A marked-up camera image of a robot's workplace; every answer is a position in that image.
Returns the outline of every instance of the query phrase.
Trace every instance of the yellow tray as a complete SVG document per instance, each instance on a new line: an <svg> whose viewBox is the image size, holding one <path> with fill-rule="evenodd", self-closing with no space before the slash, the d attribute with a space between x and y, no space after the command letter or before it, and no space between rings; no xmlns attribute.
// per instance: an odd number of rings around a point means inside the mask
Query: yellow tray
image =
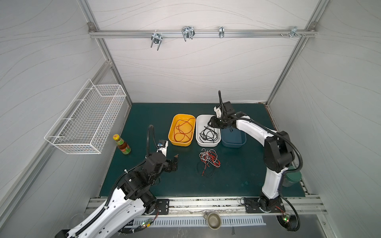
<svg viewBox="0 0 381 238"><path fill-rule="evenodd" d="M173 145L189 146L193 140L196 118L188 114L177 114L173 117L168 139Z"/></svg>

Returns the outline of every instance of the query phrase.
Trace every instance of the perforated metal strip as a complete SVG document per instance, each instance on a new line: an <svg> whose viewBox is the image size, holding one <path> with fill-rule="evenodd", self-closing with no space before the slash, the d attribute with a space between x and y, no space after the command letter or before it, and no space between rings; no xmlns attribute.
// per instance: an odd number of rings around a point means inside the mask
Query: perforated metal strip
<svg viewBox="0 0 381 238"><path fill-rule="evenodd" d="M146 217L134 220L133 228L138 227ZM222 227L242 227L253 225L266 225L262 216L221 216ZM207 227L208 224L203 217L158 217L151 227Z"/></svg>

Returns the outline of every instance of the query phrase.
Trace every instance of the wall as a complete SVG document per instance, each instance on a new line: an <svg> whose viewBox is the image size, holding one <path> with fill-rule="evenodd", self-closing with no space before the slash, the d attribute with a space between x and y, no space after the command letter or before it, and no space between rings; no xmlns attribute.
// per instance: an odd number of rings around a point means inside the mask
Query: wall
<svg viewBox="0 0 381 238"><path fill-rule="evenodd" d="M381 2L332 0L274 101L342 237L380 237Z"/></svg>
<svg viewBox="0 0 381 238"><path fill-rule="evenodd" d="M88 0L101 30L304 28L317 0ZM296 39L107 39L133 102L264 102Z"/></svg>
<svg viewBox="0 0 381 238"><path fill-rule="evenodd" d="M76 0L0 1L0 200L104 62ZM107 143L97 156L56 150L0 237L53 237L65 228L97 195L115 148Z"/></svg>

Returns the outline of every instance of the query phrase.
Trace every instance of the metal cup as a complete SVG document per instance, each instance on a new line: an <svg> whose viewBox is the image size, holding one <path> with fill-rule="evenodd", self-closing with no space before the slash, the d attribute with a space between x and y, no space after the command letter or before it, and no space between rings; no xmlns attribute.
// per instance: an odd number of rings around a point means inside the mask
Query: metal cup
<svg viewBox="0 0 381 238"><path fill-rule="evenodd" d="M205 212L204 218L207 220L207 224L211 229L217 230L221 227L221 217L217 213Z"/></svg>

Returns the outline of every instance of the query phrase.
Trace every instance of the white wire basket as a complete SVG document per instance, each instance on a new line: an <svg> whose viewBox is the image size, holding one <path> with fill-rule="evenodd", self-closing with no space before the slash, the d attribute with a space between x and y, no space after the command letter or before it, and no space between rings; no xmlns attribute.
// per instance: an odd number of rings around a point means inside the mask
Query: white wire basket
<svg viewBox="0 0 381 238"><path fill-rule="evenodd" d="M90 88L82 87L45 136L45 140L67 154L100 154L126 98L119 84L94 85L91 82L91 85ZM78 99L81 92L84 97ZM70 112L74 103L78 105Z"/></svg>

